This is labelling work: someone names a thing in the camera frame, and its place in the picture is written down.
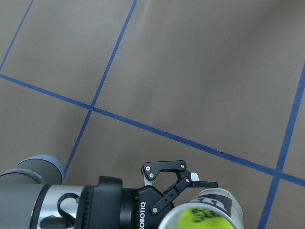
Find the black cable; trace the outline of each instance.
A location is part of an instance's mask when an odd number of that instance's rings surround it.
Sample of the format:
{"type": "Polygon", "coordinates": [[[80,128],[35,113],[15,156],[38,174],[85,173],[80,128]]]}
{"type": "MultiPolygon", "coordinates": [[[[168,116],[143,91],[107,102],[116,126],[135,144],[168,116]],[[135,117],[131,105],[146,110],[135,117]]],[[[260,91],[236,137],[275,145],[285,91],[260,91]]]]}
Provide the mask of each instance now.
{"type": "Polygon", "coordinates": [[[69,213],[67,213],[61,209],[61,203],[67,198],[76,199],[76,203],[78,203],[80,200],[80,196],[78,196],[75,193],[70,192],[70,193],[63,194],[57,201],[58,213],[61,215],[61,217],[63,217],[67,221],[67,227],[71,228],[74,225],[75,218],[72,215],[70,215],[69,213]]]}

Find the label on can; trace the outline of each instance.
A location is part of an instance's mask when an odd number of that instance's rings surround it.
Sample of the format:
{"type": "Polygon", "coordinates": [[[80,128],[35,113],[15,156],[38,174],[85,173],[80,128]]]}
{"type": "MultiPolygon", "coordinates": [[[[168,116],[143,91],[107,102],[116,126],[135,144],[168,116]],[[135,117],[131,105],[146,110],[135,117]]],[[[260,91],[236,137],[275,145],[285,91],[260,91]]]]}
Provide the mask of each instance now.
{"type": "Polygon", "coordinates": [[[198,203],[211,205],[221,210],[227,216],[231,217],[232,200],[228,197],[217,194],[206,194],[206,195],[197,196],[196,198],[192,199],[190,202],[191,203],[198,202],[198,203]]]}

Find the blue line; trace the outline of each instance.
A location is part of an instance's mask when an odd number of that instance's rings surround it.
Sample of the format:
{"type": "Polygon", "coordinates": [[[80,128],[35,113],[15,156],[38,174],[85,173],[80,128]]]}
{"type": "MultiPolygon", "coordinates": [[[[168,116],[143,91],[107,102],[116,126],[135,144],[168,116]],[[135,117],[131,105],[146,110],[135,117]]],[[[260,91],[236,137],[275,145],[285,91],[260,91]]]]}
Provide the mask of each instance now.
{"type": "Polygon", "coordinates": [[[249,167],[249,168],[252,168],[252,169],[255,169],[255,170],[267,173],[267,174],[270,174],[270,175],[274,174],[274,169],[268,168],[266,166],[263,166],[263,165],[260,165],[260,164],[257,164],[257,163],[245,160],[243,158],[240,158],[240,157],[228,154],[228,153],[220,152],[220,151],[218,151],[216,149],[210,148],[208,146],[202,145],[200,143],[188,140],[186,138],[183,138],[183,137],[180,137],[180,136],[177,136],[177,135],[173,135],[173,134],[168,133],[166,131],[156,129],[154,127],[151,127],[151,126],[148,126],[148,125],[136,122],[134,120],[131,120],[131,119],[119,116],[117,114],[113,114],[111,112],[108,112],[108,111],[105,111],[105,110],[102,110],[102,109],[99,109],[99,108],[96,108],[96,107],[93,109],[93,111],[95,111],[97,113],[100,113],[102,115],[114,118],[116,120],[122,121],[124,123],[133,125],[135,127],[141,128],[143,130],[150,131],[150,132],[155,133],[157,135],[169,138],[171,140],[180,142],[182,144],[191,146],[193,148],[200,149],[200,150],[205,151],[207,153],[210,153],[210,154],[219,156],[221,158],[227,159],[229,161],[236,162],[236,163],[238,163],[240,165],[243,165],[243,166],[246,166],[246,167],[249,167]]]}
{"type": "Polygon", "coordinates": [[[70,153],[68,162],[67,162],[67,164],[66,164],[66,166],[65,166],[65,176],[66,176],[66,174],[67,174],[67,172],[68,172],[68,170],[69,170],[69,167],[70,167],[70,165],[71,165],[71,162],[72,162],[72,160],[73,160],[73,157],[74,157],[74,155],[75,155],[75,152],[76,152],[76,150],[77,150],[77,147],[78,147],[79,142],[80,142],[80,140],[81,140],[81,137],[82,137],[82,135],[83,135],[83,132],[84,132],[85,129],[86,129],[87,123],[88,123],[88,121],[89,121],[89,119],[90,119],[90,116],[91,116],[92,110],[93,110],[93,108],[94,108],[94,106],[95,106],[95,103],[96,103],[96,101],[97,101],[97,99],[98,99],[98,97],[99,97],[99,95],[100,95],[100,92],[101,92],[101,90],[102,90],[103,84],[104,84],[104,82],[105,82],[105,80],[106,80],[106,77],[107,77],[107,74],[108,74],[108,72],[109,72],[109,70],[110,70],[110,67],[111,67],[111,65],[112,65],[113,59],[114,59],[114,57],[115,57],[115,55],[116,55],[116,52],[117,52],[117,50],[118,50],[118,48],[119,48],[119,45],[120,45],[121,40],[122,40],[122,37],[123,37],[123,35],[124,35],[125,31],[126,31],[128,22],[129,22],[129,20],[130,20],[130,18],[131,18],[131,16],[132,16],[132,12],[133,12],[133,10],[134,10],[134,8],[135,8],[136,3],[137,3],[137,0],[134,0],[133,3],[132,3],[131,9],[130,9],[128,15],[127,15],[127,18],[126,18],[126,20],[125,20],[125,23],[124,23],[124,25],[123,25],[123,28],[122,28],[121,33],[120,33],[120,35],[119,35],[119,38],[118,38],[118,40],[117,40],[117,42],[116,42],[116,44],[115,44],[115,47],[114,47],[114,49],[113,49],[113,51],[112,51],[111,57],[110,57],[110,59],[109,59],[109,61],[108,61],[107,67],[106,67],[105,72],[104,72],[104,74],[103,74],[103,76],[102,76],[102,79],[101,79],[101,82],[100,82],[100,84],[99,84],[99,86],[98,86],[98,89],[97,89],[97,91],[96,91],[96,93],[95,93],[95,96],[94,96],[94,98],[93,98],[93,101],[92,101],[92,103],[91,103],[91,106],[90,106],[90,108],[89,108],[89,111],[88,111],[88,113],[87,113],[87,116],[86,116],[86,118],[85,118],[85,121],[84,121],[84,123],[83,123],[83,125],[82,125],[82,127],[81,127],[81,131],[80,131],[80,133],[79,133],[79,135],[78,135],[78,137],[77,137],[77,139],[76,139],[76,142],[75,142],[75,144],[74,144],[74,147],[73,147],[73,149],[72,149],[72,151],[71,151],[71,153],[70,153]]]}
{"type": "Polygon", "coordinates": [[[19,33],[19,30],[20,30],[20,28],[21,28],[21,26],[22,26],[22,24],[23,24],[23,22],[24,22],[26,16],[28,15],[28,12],[29,12],[29,10],[30,10],[30,8],[31,8],[33,2],[34,2],[34,0],[30,1],[30,4],[29,4],[27,10],[26,10],[25,13],[24,13],[24,16],[23,16],[23,18],[22,18],[22,20],[21,20],[21,22],[20,22],[20,25],[19,25],[19,27],[18,27],[18,29],[17,29],[17,31],[16,31],[14,37],[13,37],[13,40],[12,40],[11,43],[10,43],[9,49],[6,51],[6,54],[5,54],[5,56],[4,56],[4,59],[3,59],[2,63],[1,63],[1,65],[0,65],[0,71],[1,71],[3,65],[4,65],[4,63],[5,63],[5,61],[6,61],[6,58],[8,57],[8,55],[9,55],[9,53],[10,53],[10,49],[12,48],[12,46],[13,46],[13,44],[14,44],[14,42],[15,42],[15,39],[16,39],[18,33],[19,33]]]}
{"type": "Polygon", "coordinates": [[[300,185],[300,186],[305,187],[305,180],[303,180],[301,178],[298,178],[298,177],[294,177],[294,176],[289,175],[287,173],[282,173],[281,174],[281,179],[289,181],[289,182],[294,183],[296,185],[300,185]]]}
{"type": "Polygon", "coordinates": [[[8,80],[8,81],[11,81],[13,83],[17,83],[21,86],[24,86],[24,87],[27,87],[27,88],[30,88],[30,89],[33,89],[35,91],[38,91],[38,92],[41,92],[41,93],[44,93],[44,94],[47,94],[49,96],[52,96],[52,97],[55,97],[55,98],[58,98],[58,99],[61,99],[63,101],[66,101],[68,103],[71,103],[71,104],[74,104],[74,105],[77,105],[77,106],[80,106],[80,107],[83,107],[83,108],[86,108],[86,109],[89,109],[90,108],[90,105],[88,104],[84,104],[82,102],[79,102],[79,101],[76,101],[74,99],[70,99],[66,96],[63,96],[63,95],[60,95],[60,94],[56,94],[54,92],[50,92],[48,90],[45,90],[45,89],[42,89],[40,87],[36,87],[34,85],[31,85],[31,84],[28,84],[28,83],[25,83],[23,81],[20,81],[20,80],[16,80],[14,78],[11,78],[11,77],[8,77],[6,75],[3,75],[3,74],[0,74],[0,78],[4,79],[4,80],[8,80]]]}
{"type": "Polygon", "coordinates": [[[81,137],[82,137],[82,135],[83,135],[83,133],[84,133],[84,131],[85,131],[85,129],[86,129],[86,126],[87,126],[87,124],[88,124],[88,121],[89,121],[89,118],[90,118],[90,116],[91,116],[91,113],[92,113],[92,110],[90,109],[90,110],[88,111],[88,113],[87,113],[87,116],[86,116],[86,118],[85,118],[84,123],[82,124],[81,131],[80,131],[80,133],[79,133],[78,136],[77,136],[76,142],[75,142],[75,144],[74,144],[74,146],[73,146],[72,152],[71,152],[71,154],[70,154],[70,156],[69,156],[69,159],[68,159],[68,162],[67,162],[67,164],[66,164],[66,166],[65,166],[65,175],[64,175],[64,178],[63,178],[63,179],[65,179],[65,177],[66,177],[66,175],[67,175],[67,172],[68,172],[69,167],[70,167],[70,165],[71,165],[72,159],[73,159],[73,157],[74,157],[74,155],[75,155],[75,152],[76,152],[76,150],[77,150],[77,147],[78,147],[78,145],[79,145],[79,143],[80,143],[80,141],[81,141],[81,137]]]}
{"type": "Polygon", "coordinates": [[[267,200],[265,202],[265,206],[264,206],[264,209],[263,209],[263,212],[261,215],[261,219],[258,224],[259,229],[264,229],[266,227],[266,224],[267,224],[267,221],[268,221],[268,218],[270,215],[272,204],[274,202],[276,191],[277,191],[277,188],[278,188],[278,185],[279,185],[279,182],[281,179],[282,171],[283,171],[283,168],[285,165],[289,145],[290,145],[291,138],[292,138],[292,133],[293,133],[294,127],[295,127],[297,114],[298,114],[300,104],[302,101],[304,87],[305,87],[305,64],[303,66],[299,85],[296,90],[294,103],[291,108],[290,117],[289,117],[289,121],[287,124],[282,148],[281,148],[280,155],[278,157],[278,161],[277,161],[276,168],[275,168],[275,173],[274,173],[271,185],[270,185],[270,189],[269,189],[267,200]]]}
{"type": "Polygon", "coordinates": [[[124,23],[124,25],[123,25],[122,31],[121,31],[121,33],[120,33],[120,35],[119,35],[119,38],[118,38],[118,40],[117,40],[117,42],[116,42],[116,44],[115,44],[115,47],[114,47],[114,49],[113,49],[113,51],[112,51],[111,57],[110,57],[109,62],[108,62],[108,64],[107,64],[106,70],[105,70],[105,72],[104,72],[104,74],[103,74],[103,77],[102,77],[102,80],[101,80],[101,82],[100,82],[100,85],[99,85],[99,87],[98,87],[98,89],[97,89],[97,91],[96,91],[96,94],[95,94],[95,96],[94,96],[94,99],[93,99],[93,101],[92,101],[92,106],[93,106],[93,107],[95,106],[95,103],[96,103],[96,101],[97,101],[97,99],[98,99],[98,97],[99,97],[99,95],[100,95],[100,92],[101,92],[102,87],[103,87],[103,85],[104,85],[104,82],[105,82],[105,80],[106,80],[107,74],[108,74],[108,72],[109,72],[109,70],[110,70],[110,67],[111,67],[111,65],[112,65],[113,59],[114,59],[114,57],[115,57],[115,55],[116,55],[116,52],[117,52],[117,50],[118,50],[118,48],[119,48],[119,45],[120,45],[121,40],[122,40],[122,37],[123,37],[123,35],[124,35],[124,33],[125,33],[125,30],[126,30],[126,28],[127,28],[127,25],[128,25],[128,23],[129,23],[130,17],[132,16],[132,13],[133,13],[133,10],[134,10],[136,4],[137,4],[137,0],[134,0],[134,1],[133,1],[133,4],[132,4],[132,7],[131,7],[131,9],[130,9],[130,11],[129,11],[129,13],[128,13],[127,18],[126,18],[126,21],[125,21],[125,23],[124,23]]]}

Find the can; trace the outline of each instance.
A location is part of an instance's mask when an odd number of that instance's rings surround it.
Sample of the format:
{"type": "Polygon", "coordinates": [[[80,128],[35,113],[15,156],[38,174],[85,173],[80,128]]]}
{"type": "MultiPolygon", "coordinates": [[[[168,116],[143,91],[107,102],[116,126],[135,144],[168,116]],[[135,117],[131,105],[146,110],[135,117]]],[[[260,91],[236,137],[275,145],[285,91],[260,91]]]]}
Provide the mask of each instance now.
{"type": "Polygon", "coordinates": [[[178,229],[179,218],[187,209],[206,209],[225,218],[232,228],[244,229],[243,212],[239,203],[230,192],[222,188],[205,189],[192,198],[189,203],[173,208],[163,218],[158,229],[178,229]]]}

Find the yellow tennis ball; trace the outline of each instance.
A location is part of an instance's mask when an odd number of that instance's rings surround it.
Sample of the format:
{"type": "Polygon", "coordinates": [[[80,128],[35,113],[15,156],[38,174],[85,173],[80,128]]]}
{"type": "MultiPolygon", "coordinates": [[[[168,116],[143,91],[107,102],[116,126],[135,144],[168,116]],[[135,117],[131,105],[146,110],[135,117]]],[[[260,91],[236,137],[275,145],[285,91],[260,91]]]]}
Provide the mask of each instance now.
{"type": "Polygon", "coordinates": [[[178,219],[177,229],[234,229],[222,216],[203,208],[184,210],[178,219]]]}

